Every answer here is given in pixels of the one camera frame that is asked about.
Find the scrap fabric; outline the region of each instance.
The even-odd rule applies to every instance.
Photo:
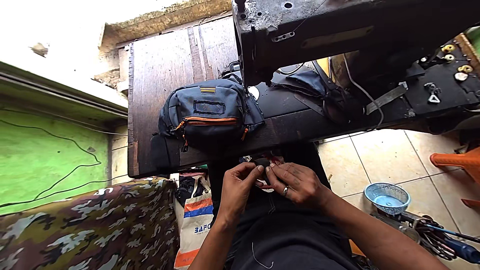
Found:
[[[175,189],[149,177],[0,217],[0,270],[169,270]]]

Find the concrete ledge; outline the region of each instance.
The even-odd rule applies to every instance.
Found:
[[[105,25],[101,47],[115,48],[117,43],[161,33],[163,30],[204,19],[231,10],[230,0],[189,0],[161,11],[149,12],[134,19]]]

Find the hand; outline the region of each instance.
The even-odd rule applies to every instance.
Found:
[[[263,171],[262,165],[255,167],[254,163],[244,162],[225,172],[217,219],[225,221],[228,226],[236,225],[245,210],[250,188]]]
[[[310,168],[295,163],[280,165],[270,164],[266,168],[266,174],[270,180],[270,186],[262,188],[273,188],[283,195],[285,184],[288,186],[286,198],[298,205],[311,208],[319,207],[325,201],[330,191],[320,183],[317,174]]]

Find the black bag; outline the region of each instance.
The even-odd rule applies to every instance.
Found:
[[[188,146],[218,152],[240,142],[264,123],[255,98],[240,79],[209,80],[175,89],[167,98],[158,120],[160,134],[175,136]]]

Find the dark wooden tabletop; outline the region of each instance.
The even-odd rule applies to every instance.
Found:
[[[462,52],[456,52],[459,59]],[[268,89],[264,83],[260,91],[259,106],[265,114],[265,125],[240,145],[232,145],[224,155],[208,156],[190,148],[182,153],[177,140],[167,140],[170,162],[175,166],[159,171],[152,160],[151,140],[158,132],[160,108],[174,89],[195,82],[216,79],[226,66],[238,60],[233,20],[218,19],[202,25],[176,30],[130,44],[129,121],[128,121],[128,174],[147,177],[178,169],[206,164],[209,160],[225,156],[242,156],[284,143],[313,141],[336,135],[374,128],[379,113],[374,112],[345,126],[333,124],[322,115],[296,100],[293,93]],[[459,85],[453,78],[457,66],[437,65],[427,70],[424,77],[409,84],[407,93],[384,105],[382,127],[405,123],[419,118],[458,110],[462,106],[478,103],[474,90],[478,78],[469,78]],[[426,82],[435,82],[442,89],[439,104],[428,104],[429,93],[423,89]]]

